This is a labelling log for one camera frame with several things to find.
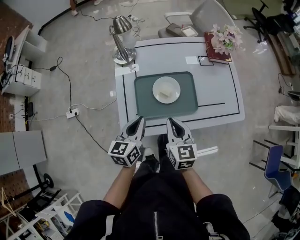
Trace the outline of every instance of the power strip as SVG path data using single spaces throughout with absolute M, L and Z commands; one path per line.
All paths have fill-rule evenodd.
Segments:
M 78 108 L 72 109 L 72 112 L 67 112 L 66 113 L 67 119 L 75 117 L 76 116 L 75 113 L 77 113 L 77 116 L 79 115 L 79 109 Z

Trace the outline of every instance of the gray floor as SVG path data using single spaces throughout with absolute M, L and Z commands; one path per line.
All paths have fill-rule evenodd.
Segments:
M 128 15 L 131 8 L 122 7 L 119 3 L 119 0 L 104 0 L 96 7 L 88 3 L 81 9 L 96 18 Z M 165 12 L 192 11 L 197 4 L 197 0 L 140 0 L 132 14 L 146 20 L 140 23 L 142 40 L 157 38 L 157 31 L 168 25 L 163 17 Z M 70 75 L 73 104 L 100 108 L 116 98 L 114 63 L 110 54 L 114 42 L 108 35 L 110 24 L 112 20 L 96 22 L 81 14 L 72 17 L 67 13 L 42 32 L 48 40 L 48 50 L 35 67 L 49 68 L 62 56 L 60 67 Z M 256 33 L 245 31 L 242 28 L 244 24 L 243 20 L 236 21 L 243 32 L 245 50 L 234 53 L 233 59 L 246 118 L 242 122 L 192 132 L 198 148 L 219 147 L 217 154 L 199 159 L 194 169 L 214 193 L 223 193 L 231 198 L 242 222 L 276 200 L 276 197 L 267 198 L 270 183 L 263 172 L 248 163 L 253 159 L 259 161 L 267 154 L 264 148 L 253 145 L 253 139 L 263 141 L 266 138 L 284 143 L 290 137 L 287 132 L 269 131 L 267 126 L 274 123 L 275 106 L 291 104 L 287 97 L 278 94 L 279 67 L 271 47 L 267 43 L 258 45 Z M 35 119 L 65 115 L 69 106 L 68 78 L 58 69 L 51 73 L 42 72 L 46 76 L 42 89 L 31 98 L 38 111 Z M 101 111 L 87 110 L 83 106 L 79 108 L 80 121 L 108 149 L 120 130 L 117 103 Z M 57 187 L 78 190 L 84 200 L 104 197 L 120 167 L 93 142 L 76 119 L 59 117 L 36 121 L 31 128 L 41 129 L 44 134 L 48 161 L 38 165 L 41 173 L 49 173 Z M 155 148 L 156 137 L 146 138 L 144 145 Z M 269 222 L 276 208 L 275 203 L 246 223 L 251 236 Z

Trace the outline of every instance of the book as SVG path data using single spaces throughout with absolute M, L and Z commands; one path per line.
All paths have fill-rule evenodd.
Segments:
M 211 62 L 220 62 L 229 64 L 231 61 L 231 55 L 226 55 L 225 53 L 220 54 L 219 52 L 215 52 L 215 49 L 212 47 L 211 39 L 214 37 L 212 32 L 204 33 L 204 40 L 206 44 L 206 52 L 208 56 L 208 60 Z

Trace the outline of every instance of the blue chair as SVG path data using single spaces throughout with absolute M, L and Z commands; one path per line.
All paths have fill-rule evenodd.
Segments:
M 269 149 L 267 161 L 262 160 L 266 163 L 266 167 L 262 168 L 252 162 L 252 166 L 255 166 L 264 171 L 265 178 L 272 183 L 278 191 L 269 195 L 269 198 L 274 196 L 276 193 L 283 193 L 286 189 L 291 186 L 291 172 L 289 170 L 281 170 L 280 169 L 280 159 L 283 154 L 283 146 L 272 146 L 269 147 L 265 144 L 262 144 L 258 141 L 253 140 L 253 142 Z

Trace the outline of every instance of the person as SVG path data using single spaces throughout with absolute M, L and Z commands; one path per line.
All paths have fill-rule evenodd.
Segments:
M 107 240 L 250 240 L 229 197 L 213 194 L 192 168 L 175 170 L 165 151 L 167 135 L 157 143 L 159 162 L 146 149 L 136 173 L 135 164 L 123 167 L 102 201 L 80 206 L 65 240 L 101 239 L 111 215 Z
M 98 5 L 100 4 L 100 2 L 102 2 L 103 0 L 93 0 L 94 1 L 94 5 Z M 76 10 L 76 0 L 70 0 L 70 5 L 71 5 L 71 14 L 73 16 L 78 15 L 78 12 Z

